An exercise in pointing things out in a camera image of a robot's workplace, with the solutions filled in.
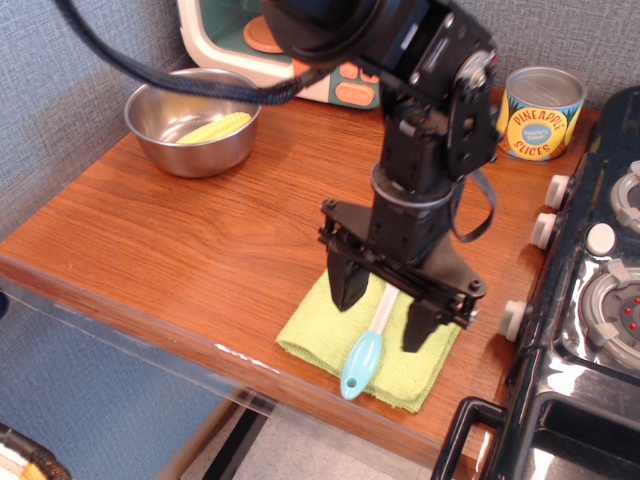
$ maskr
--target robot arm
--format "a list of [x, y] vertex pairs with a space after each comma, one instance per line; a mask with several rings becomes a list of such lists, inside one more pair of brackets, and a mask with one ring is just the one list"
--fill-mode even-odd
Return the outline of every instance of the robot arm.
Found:
[[444, 0], [266, 0], [263, 11], [285, 53], [322, 69], [351, 61], [380, 78], [386, 131], [373, 207], [322, 207], [334, 303], [350, 308], [373, 272], [415, 299], [406, 351], [440, 324], [468, 327], [485, 287], [448, 233], [466, 176], [498, 141], [491, 36]]

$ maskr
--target toy microwave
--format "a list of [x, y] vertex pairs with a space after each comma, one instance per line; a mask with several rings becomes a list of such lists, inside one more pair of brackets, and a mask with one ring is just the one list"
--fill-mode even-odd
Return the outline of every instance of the toy microwave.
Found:
[[[266, 27], [259, 0], [178, 0], [187, 52], [202, 68], [221, 68], [259, 87], [293, 77], [306, 68], [279, 52]], [[352, 108], [380, 105], [378, 80], [345, 63], [299, 97]]]

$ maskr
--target black stove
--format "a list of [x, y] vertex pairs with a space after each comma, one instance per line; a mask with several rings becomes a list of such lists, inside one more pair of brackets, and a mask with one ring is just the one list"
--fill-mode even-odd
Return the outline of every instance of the black stove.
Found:
[[640, 87], [607, 102], [546, 203], [541, 276], [501, 326], [517, 342], [506, 407], [463, 401], [432, 478], [481, 423], [496, 430], [482, 478], [640, 479]]

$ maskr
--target yellow corn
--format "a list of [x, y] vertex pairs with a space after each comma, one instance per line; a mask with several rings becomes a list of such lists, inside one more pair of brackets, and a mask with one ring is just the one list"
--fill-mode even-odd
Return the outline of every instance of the yellow corn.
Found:
[[201, 143], [225, 137], [240, 130], [251, 120], [251, 115], [245, 112], [229, 113], [218, 120], [207, 123], [193, 132], [187, 133], [177, 143]]

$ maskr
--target white spoon handle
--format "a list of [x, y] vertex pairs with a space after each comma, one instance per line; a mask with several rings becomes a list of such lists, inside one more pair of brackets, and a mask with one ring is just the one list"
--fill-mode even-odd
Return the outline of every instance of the white spoon handle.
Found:
[[376, 311], [373, 321], [371, 322], [371, 326], [369, 327], [370, 331], [382, 335], [384, 327], [387, 325], [389, 315], [391, 314], [393, 304], [398, 296], [398, 292], [399, 290], [396, 287], [387, 283], [387, 286], [384, 288], [380, 304], [378, 305], [378, 310]]

